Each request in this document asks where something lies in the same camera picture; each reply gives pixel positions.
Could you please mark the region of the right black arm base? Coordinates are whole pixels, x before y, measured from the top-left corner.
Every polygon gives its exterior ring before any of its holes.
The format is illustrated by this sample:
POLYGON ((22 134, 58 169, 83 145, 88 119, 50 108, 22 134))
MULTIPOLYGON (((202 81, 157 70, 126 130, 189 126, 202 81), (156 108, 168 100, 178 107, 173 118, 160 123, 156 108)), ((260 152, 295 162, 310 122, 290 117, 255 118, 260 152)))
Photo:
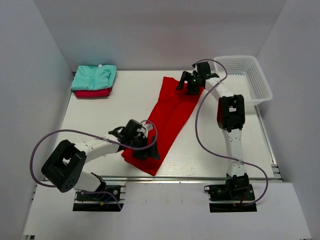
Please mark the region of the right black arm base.
POLYGON ((247 174, 228 176, 224 184, 210 184, 203 187, 209 195, 211 213, 249 213, 256 212, 253 186, 247 174))

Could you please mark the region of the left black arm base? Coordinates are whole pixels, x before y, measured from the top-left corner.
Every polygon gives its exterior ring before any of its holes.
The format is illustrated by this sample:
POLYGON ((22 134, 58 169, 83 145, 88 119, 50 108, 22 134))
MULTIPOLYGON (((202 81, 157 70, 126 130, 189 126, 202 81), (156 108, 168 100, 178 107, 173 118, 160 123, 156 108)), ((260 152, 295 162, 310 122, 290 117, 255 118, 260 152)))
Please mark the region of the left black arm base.
POLYGON ((107 183, 104 189, 109 193, 87 194, 76 190, 73 212, 120 212, 125 203, 126 184, 107 183))

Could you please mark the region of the white plastic basket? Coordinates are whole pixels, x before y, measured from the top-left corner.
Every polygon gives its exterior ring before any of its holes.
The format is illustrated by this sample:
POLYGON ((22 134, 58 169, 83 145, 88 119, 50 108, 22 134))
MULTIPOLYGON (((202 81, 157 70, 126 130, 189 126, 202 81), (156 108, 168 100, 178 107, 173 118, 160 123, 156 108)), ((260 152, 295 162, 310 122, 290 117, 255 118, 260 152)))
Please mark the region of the white plastic basket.
POLYGON ((268 81, 254 56, 229 55, 214 58, 215 72, 226 80, 222 83, 236 95, 244 97, 244 103, 257 106, 273 98, 268 81))

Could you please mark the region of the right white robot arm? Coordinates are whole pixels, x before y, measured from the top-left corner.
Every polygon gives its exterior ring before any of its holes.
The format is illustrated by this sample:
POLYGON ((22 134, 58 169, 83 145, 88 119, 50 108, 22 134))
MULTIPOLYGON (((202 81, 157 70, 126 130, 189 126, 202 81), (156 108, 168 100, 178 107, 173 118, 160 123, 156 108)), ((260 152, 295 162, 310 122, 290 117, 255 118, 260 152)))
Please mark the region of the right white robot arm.
POLYGON ((211 94, 217 100, 217 125, 222 130, 226 156, 214 153, 214 156, 230 160, 230 167, 226 173, 228 179, 246 179, 248 177, 243 161, 242 129, 245 124, 245 103, 241 94, 234 94, 224 86, 228 73, 224 66, 224 77, 212 73, 207 61, 194 63, 193 72, 183 71, 177 91, 184 89, 188 95, 199 95, 200 89, 207 90, 207 96, 211 94))

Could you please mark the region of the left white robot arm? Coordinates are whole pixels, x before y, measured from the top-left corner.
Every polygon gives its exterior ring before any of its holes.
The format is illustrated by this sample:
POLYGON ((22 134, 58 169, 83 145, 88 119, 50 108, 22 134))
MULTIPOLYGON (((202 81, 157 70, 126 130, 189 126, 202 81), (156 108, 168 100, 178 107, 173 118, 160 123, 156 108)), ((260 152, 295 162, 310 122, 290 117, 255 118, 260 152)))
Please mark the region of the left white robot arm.
POLYGON ((106 183, 97 174, 85 172, 85 164, 124 150, 131 150, 141 160, 148 157, 159 160, 157 138, 158 129, 152 121, 131 119, 126 126, 119 126, 105 136, 94 135, 92 140, 79 143, 61 141, 41 173, 62 193, 75 189, 99 200, 105 196, 106 183))

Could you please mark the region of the folded magenta t-shirt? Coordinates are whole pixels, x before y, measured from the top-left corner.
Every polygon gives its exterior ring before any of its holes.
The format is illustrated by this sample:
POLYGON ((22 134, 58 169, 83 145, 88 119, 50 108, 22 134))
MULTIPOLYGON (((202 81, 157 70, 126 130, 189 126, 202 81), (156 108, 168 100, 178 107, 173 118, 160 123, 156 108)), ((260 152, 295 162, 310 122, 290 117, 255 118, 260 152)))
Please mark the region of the folded magenta t-shirt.
POLYGON ((76 90, 75 96, 79 99, 105 98, 112 92, 112 87, 99 90, 76 90))

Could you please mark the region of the folded teal t-shirt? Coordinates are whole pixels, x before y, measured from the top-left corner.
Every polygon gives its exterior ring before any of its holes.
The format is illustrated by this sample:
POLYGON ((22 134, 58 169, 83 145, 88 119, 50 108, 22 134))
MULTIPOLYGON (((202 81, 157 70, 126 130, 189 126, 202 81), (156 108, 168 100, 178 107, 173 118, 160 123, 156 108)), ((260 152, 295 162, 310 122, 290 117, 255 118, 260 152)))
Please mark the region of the folded teal t-shirt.
POLYGON ((117 67, 115 65, 79 65, 71 84, 72 91, 98 91, 113 86, 117 67))

